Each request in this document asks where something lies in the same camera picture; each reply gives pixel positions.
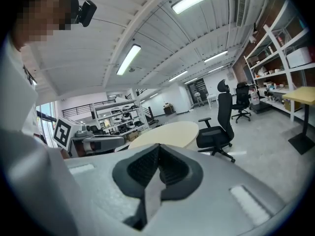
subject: chair backrest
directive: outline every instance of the chair backrest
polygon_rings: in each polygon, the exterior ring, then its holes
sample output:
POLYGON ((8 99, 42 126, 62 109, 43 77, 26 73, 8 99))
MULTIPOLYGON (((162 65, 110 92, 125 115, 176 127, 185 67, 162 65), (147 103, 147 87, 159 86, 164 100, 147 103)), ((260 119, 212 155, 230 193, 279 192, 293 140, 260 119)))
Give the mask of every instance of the chair backrest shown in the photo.
POLYGON ((241 82, 237 84, 236 88, 236 104, 243 105, 244 108, 249 107, 250 100, 248 98, 248 92, 250 91, 250 87, 245 84, 245 82, 241 82))
POLYGON ((219 113, 218 122, 221 127, 227 132, 229 138, 234 138, 234 132, 230 124, 232 113, 232 95, 230 89, 225 85, 225 80, 221 80, 218 84, 218 91, 222 92, 218 96, 219 101, 219 113))

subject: gray floor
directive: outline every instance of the gray floor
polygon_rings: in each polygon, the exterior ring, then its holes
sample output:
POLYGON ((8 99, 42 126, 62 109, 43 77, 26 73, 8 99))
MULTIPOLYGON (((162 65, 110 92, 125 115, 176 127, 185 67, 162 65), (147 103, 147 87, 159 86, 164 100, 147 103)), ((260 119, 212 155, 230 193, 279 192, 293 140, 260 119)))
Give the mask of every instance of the gray floor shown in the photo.
MULTIPOLYGON (((195 107, 194 111, 184 114, 157 117, 160 124, 181 120, 194 121, 205 128, 199 119, 211 117, 211 126, 218 125, 218 108, 212 104, 195 107)), ((240 118, 238 123, 231 120, 235 133, 233 146, 225 152, 235 152, 235 164, 273 188, 286 202, 291 201, 301 191, 302 186, 315 168, 315 147, 300 155, 288 142, 288 139, 301 133, 301 122, 291 122, 290 118, 278 110, 262 114, 251 111, 251 121, 240 118)), ((315 141, 314 129, 308 129, 308 137, 315 141)), ((189 147, 198 150, 194 141, 189 147)))

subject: round table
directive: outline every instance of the round table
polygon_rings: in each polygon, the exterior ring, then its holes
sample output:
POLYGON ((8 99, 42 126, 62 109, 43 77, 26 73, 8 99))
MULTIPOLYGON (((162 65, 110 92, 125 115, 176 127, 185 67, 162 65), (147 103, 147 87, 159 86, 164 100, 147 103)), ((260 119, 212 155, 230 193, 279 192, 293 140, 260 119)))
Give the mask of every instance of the round table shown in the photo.
POLYGON ((199 126, 195 122, 173 122, 142 134, 132 141, 129 148, 135 148, 146 144, 167 144, 185 148, 196 139, 198 133, 199 126))

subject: chair headrest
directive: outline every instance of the chair headrest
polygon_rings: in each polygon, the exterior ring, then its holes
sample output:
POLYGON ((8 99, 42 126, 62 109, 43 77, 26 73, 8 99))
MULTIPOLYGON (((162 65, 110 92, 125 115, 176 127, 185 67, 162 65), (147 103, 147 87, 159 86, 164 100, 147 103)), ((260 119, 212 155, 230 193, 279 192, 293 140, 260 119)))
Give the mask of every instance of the chair headrest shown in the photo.
POLYGON ((239 89, 239 88, 243 88, 243 87, 246 87, 247 85, 246 85, 246 82, 240 82, 239 84, 237 84, 237 88, 239 89))
POLYGON ((219 82, 217 88, 219 92, 230 92, 230 88, 225 84, 225 79, 219 82))

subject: bottle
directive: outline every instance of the bottle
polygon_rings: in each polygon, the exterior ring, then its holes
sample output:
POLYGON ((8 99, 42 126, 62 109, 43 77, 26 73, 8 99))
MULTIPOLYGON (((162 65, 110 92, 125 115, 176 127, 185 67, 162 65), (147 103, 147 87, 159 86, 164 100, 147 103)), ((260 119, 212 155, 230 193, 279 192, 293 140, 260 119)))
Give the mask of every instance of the bottle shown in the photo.
POLYGON ((284 45, 284 42, 282 41, 282 38, 281 38, 280 36, 278 36, 278 41, 279 41, 279 43, 280 43, 281 46, 284 45))
POLYGON ((268 46, 268 48, 269 48, 269 50, 270 50, 271 54, 273 54, 273 53, 274 53, 274 51, 271 49, 271 46, 268 46))

